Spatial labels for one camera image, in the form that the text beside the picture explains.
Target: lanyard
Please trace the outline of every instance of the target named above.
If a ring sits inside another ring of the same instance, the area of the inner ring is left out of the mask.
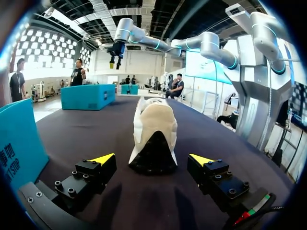
[[[20,73],[19,75],[16,74],[17,81],[18,81],[18,92],[21,93],[21,88],[20,88]]]

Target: black table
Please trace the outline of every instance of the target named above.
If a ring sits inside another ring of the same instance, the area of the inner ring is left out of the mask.
[[[292,183],[272,161],[216,121],[175,100],[168,102],[178,122],[178,170],[148,177],[128,167],[134,147],[133,117],[138,97],[117,97],[101,111],[59,110],[37,123],[50,162],[40,180],[49,187],[64,180],[81,159],[115,153],[118,170],[102,195],[78,218],[113,230],[221,229],[228,216],[203,196],[186,170],[189,153],[223,159],[251,191],[266,188],[282,205]]]

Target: white shoe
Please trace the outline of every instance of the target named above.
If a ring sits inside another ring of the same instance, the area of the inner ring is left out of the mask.
[[[135,147],[129,166],[140,173],[163,174],[177,168],[174,148],[177,121],[165,99],[151,98],[138,101],[134,115]]]

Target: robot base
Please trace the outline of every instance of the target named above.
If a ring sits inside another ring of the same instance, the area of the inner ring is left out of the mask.
[[[135,151],[136,149],[134,148],[132,156],[137,154]],[[129,166],[137,173],[145,175],[173,173],[177,165],[172,155],[174,155],[174,153],[170,152],[163,133],[161,131],[156,131]]]
[[[44,102],[46,100],[46,97],[43,97],[43,98],[39,98],[37,101],[38,102]]]

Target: robotic arm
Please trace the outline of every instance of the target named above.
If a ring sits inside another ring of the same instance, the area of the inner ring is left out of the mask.
[[[278,48],[277,37],[289,41],[289,36],[276,18],[269,15],[253,12],[249,15],[255,47],[270,61],[272,70],[276,74],[283,74],[285,63]],[[229,69],[235,69],[238,64],[238,57],[231,52],[220,49],[219,36],[212,32],[203,32],[199,36],[183,40],[173,40],[171,45],[159,39],[146,36],[145,31],[133,24],[130,18],[123,18],[119,21],[115,33],[115,43],[111,51],[110,67],[113,68],[115,56],[118,56],[117,69],[123,58],[125,43],[140,44],[162,52],[170,53],[173,56],[181,56],[182,50],[201,49],[201,55],[213,61],[218,61]]]
[[[182,50],[200,48],[203,57],[218,61],[229,69],[236,68],[238,64],[238,58],[235,55],[227,50],[220,49],[219,37],[212,32],[204,32],[199,36],[184,40],[173,40],[171,45],[168,45],[164,41],[146,36],[145,31],[135,26],[132,19],[123,18],[119,21],[114,41],[115,44],[111,52],[111,68],[115,63],[115,56],[118,56],[117,69],[119,69],[125,43],[145,45],[177,57],[181,55]]]

